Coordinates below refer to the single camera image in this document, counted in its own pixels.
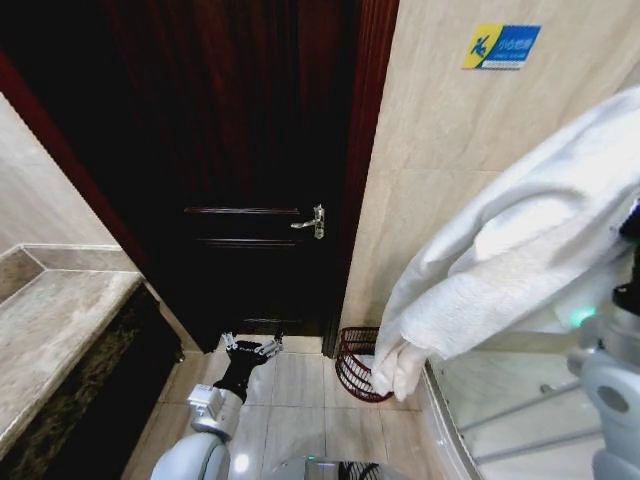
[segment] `doorway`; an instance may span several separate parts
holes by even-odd
[[[15,5],[0,88],[205,352],[332,354],[397,3]]]

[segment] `door lock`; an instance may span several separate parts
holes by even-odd
[[[321,204],[313,207],[313,214],[313,220],[304,223],[292,223],[291,228],[299,230],[301,228],[314,227],[313,236],[320,240],[324,237],[324,208],[322,208]]]

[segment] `red wire basket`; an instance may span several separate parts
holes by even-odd
[[[374,327],[349,327],[340,332],[336,374],[340,383],[354,397],[369,403],[383,402],[393,395],[378,395],[371,386],[371,369],[356,355],[373,355],[378,329]]]

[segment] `metal bar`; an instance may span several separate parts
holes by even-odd
[[[480,420],[477,420],[475,422],[471,422],[470,424],[459,428],[458,431],[460,433],[467,433],[472,428],[479,427],[480,425],[484,425],[485,423],[493,422],[494,420],[498,420],[502,417],[506,417],[507,415],[511,415],[513,413],[519,412],[520,410],[524,410],[525,408],[529,408],[534,405],[537,405],[538,403],[546,402],[547,400],[551,400],[552,398],[559,397],[560,395],[564,395],[565,393],[573,392],[574,390],[577,390],[579,388],[580,388],[580,382],[569,383],[563,387],[558,388],[557,390],[546,393],[540,397],[532,398],[531,400],[528,400],[524,403],[516,405],[515,407],[507,408],[502,412],[496,413],[489,417],[481,418]]]
[[[560,435],[558,437],[549,438],[547,440],[539,440],[537,442],[531,442],[519,447],[507,448],[499,452],[488,453],[487,455],[481,455],[475,458],[477,465],[483,465],[489,462],[495,462],[497,460],[505,460],[507,458],[517,457],[519,455],[526,455],[529,453],[540,452],[549,448],[557,447],[566,443],[573,443],[580,440],[585,440],[589,437],[594,437],[602,433],[600,427],[590,428],[587,430],[580,430],[578,432],[568,433],[566,435]]]

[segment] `sticker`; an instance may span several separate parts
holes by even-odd
[[[462,68],[519,70],[539,32],[539,25],[479,25]]]

